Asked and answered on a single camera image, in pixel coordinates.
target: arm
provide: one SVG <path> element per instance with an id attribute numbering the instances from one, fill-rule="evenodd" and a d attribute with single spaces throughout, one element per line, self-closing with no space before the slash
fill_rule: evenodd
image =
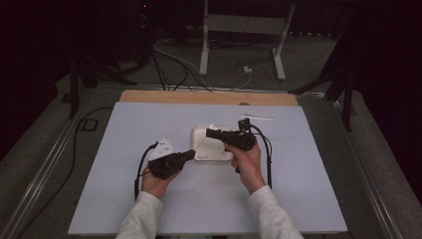
<path id="1" fill-rule="evenodd" d="M 162 208 L 160 199 L 168 184 L 177 174 L 175 173 L 167 179 L 154 177 L 152 173 L 146 173 L 143 176 L 141 191 L 135 205 L 121 223 L 117 239 L 155 238 Z"/>
<path id="2" fill-rule="evenodd" d="M 240 179 L 249 194 L 248 205 L 260 226 L 261 238 L 304 238 L 289 214 L 279 205 L 261 173 L 261 150 L 258 144 L 249 151 L 225 145 L 234 154 L 233 167 L 239 167 Z"/>
<path id="3" fill-rule="evenodd" d="M 255 191 L 248 205 L 259 222 L 261 238 L 304 238 L 268 185 Z"/>
<path id="4" fill-rule="evenodd" d="M 155 238 L 158 219 L 161 214 L 161 201 L 145 191 L 141 191 L 136 204 L 121 223 L 117 239 Z"/>

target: black handheld tool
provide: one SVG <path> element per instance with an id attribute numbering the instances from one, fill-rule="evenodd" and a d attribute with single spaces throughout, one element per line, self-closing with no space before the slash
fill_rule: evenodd
<path id="1" fill-rule="evenodd" d="M 251 123 L 249 119 L 242 119 L 238 121 L 238 131 L 223 131 L 220 129 L 207 128 L 205 135 L 207 137 L 219 139 L 231 146 L 235 146 L 244 151 L 250 150 L 255 145 L 256 138 L 251 133 Z"/>
<path id="2" fill-rule="evenodd" d="M 149 169 L 151 173 L 161 179 L 166 179 L 183 169 L 184 163 L 195 157 L 195 150 L 173 152 L 161 158 L 151 160 Z"/>

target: white table surface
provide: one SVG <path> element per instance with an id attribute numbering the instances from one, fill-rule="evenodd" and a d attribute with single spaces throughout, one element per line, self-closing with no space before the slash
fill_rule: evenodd
<path id="1" fill-rule="evenodd" d="M 134 205 L 133 181 L 151 144 L 165 136 L 176 151 L 186 151 L 195 126 L 213 123 L 238 129 L 244 113 L 274 118 L 251 119 L 251 123 L 273 145 L 273 190 L 299 230 L 346 231 L 301 107 L 116 103 L 69 233 L 116 234 Z M 267 178 L 260 139 L 259 145 Z M 256 233 L 247 199 L 247 190 L 229 162 L 190 160 L 162 199 L 158 234 Z"/>

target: table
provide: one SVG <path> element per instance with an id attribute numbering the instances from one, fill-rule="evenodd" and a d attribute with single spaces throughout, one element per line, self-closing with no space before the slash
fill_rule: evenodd
<path id="1" fill-rule="evenodd" d="M 273 144 L 273 190 L 300 231 L 346 231 L 307 119 L 294 96 L 126 91 L 113 110 L 69 233 L 118 231 L 134 205 L 133 181 L 140 156 L 160 137 L 166 136 L 176 151 L 185 151 L 195 125 L 223 122 L 237 128 L 244 112 L 275 119 L 252 123 Z M 248 196 L 229 162 L 188 161 L 162 199 L 158 233 L 257 233 L 246 205 Z"/>

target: person's right hand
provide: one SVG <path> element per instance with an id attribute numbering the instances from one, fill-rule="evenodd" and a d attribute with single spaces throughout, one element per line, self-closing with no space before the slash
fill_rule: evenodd
<path id="1" fill-rule="evenodd" d="M 257 142 L 249 151 L 243 151 L 226 143 L 224 146 L 233 153 L 232 166 L 239 167 L 240 179 L 250 195 L 266 185 L 261 173 L 261 150 Z"/>

